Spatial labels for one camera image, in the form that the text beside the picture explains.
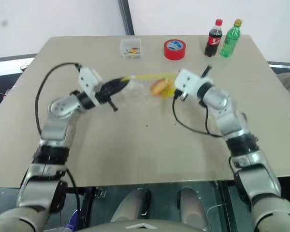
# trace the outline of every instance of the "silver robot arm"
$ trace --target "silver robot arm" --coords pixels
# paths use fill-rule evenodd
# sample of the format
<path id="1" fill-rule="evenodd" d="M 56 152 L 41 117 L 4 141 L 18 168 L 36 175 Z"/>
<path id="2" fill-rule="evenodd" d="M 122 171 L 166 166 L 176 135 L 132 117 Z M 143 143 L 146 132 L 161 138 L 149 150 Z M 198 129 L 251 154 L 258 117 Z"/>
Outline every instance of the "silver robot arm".
<path id="1" fill-rule="evenodd" d="M 235 101 L 216 88 L 210 78 L 185 69 L 179 72 L 174 85 L 182 100 L 188 95 L 196 98 L 215 117 L 236 167 L 235 182 L 251 206 L 255 228 L 261 232 L 290 231 L 290 202 L 281 198 L 279 181 L 249 131 L 245 115 L 237 112 Z"/>
<path id="2" fill-rule="evenodd" d="M 110 96 L 129 81 L 121 78 L 103 84 L 96 71 L 77 66 L 83 92 L 53 101 L 48 107 L 39 148 L 33 156 L 17 197 L 16 208 L 0 215 L 0 232 L 42 232 L 50 214 L 59 212 L 65 201 L 65 165 L 72 146 L 75 125 L 87 110 L 106 102 L 117 108 Z"/>

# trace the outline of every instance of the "white wall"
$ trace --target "white wall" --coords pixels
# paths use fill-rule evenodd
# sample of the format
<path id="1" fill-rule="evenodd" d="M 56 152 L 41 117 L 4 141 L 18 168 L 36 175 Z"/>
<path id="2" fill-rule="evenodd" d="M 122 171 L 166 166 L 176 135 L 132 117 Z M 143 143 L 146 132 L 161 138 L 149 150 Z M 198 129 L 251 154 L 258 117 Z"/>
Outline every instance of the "white wall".
<path id="1" fill-rule="evenodd" d="M 243 20 L 267 61 L 290 62 L 290 0 L 129 0 L 136 35 L 208 34 L 217 18 L 226 34 Z"/>
<path id="2" fill-rule="evenodd" d="M 52 36 L 125 35 L 117 0 L 0 0 L 0 57 L 38 53 Z"/>

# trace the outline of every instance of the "green soda bottle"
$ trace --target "green soda bottle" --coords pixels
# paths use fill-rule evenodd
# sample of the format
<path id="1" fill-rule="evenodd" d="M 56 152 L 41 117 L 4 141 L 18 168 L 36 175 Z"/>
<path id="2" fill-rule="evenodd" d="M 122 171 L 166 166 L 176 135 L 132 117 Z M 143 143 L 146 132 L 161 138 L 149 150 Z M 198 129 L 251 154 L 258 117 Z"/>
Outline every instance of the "green soda bottle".
<path id="1" fill-rule="evenodd" d="M 240 35 L 241 35 L 241 32 L 240 32 L 241 24 L 242 24 L 242 20 L 237 19 L 234 22 L 234 27 L 232 27 L 228 31 L 227 36 L 224 40 L 223 47 L 222 47 L 221 52 L 220 52 L 220 54 L 223 57 L 229 57 L 233 54 L 236 42 L 237 42 L 238 38 L 240 38 Z"/>

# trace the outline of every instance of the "red tape roll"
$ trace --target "red tape roll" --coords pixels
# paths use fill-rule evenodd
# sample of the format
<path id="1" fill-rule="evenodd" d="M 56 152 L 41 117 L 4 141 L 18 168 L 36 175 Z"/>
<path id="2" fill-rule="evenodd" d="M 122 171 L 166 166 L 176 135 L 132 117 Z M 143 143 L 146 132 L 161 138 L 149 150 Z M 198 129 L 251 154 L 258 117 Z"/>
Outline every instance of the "red tape roll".
<path id="1" fill-rule="evenodd" d="M 179 60 L 185 56 L 186 44 L 181 40 L 168 40 L 164 43 L 164 56 L 167 59 Z"/>

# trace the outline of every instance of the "beige tabletop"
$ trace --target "beige tabletop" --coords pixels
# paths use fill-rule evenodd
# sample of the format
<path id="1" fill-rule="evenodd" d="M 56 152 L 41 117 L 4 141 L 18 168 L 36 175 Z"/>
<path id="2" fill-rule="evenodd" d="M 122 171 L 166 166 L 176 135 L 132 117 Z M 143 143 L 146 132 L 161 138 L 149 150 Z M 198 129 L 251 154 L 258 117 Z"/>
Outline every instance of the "beige tabletop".
<path id="1" fill-rule="evenodd" d="M 65 61 L 94 68 L 105 81 L 181 68 L 201 74 L 212 65 L 209 75 L 237 100 L 275 173 L 290 175 L 290 95 L 248 35 L 241 36 L 230 58 L 204 56 L 207 36 L 191 35 L 140 36 L 142 57 L 124 59 L 119 53 L 121 38 L 55 37 L 46 43 L 0 105 L 0 187 L 19 186 L 38 147 L 36 92 L 46 73 Z M 163 55 L 163 43 L 172 38 L 187 44 L 182 60 L 171 61 Z M 80 89 L 77 80 L 74 67 L 61 68 L 50 76 L 40 97 L 41 124 L 54 98 Z M 77 124 L 67 162 L 77 185 L 232 179 L 224 141 L 176 124 L 172 99 L 150 96 L 148 82 L 131 82 L 113 102 L 117 112 L 105 104 Z M 204 130 L 205 112 L 196 101 L 177 101 L 176 111 L 184 123 Z M 212 117 L 209 127 L 218 133 Z"/>

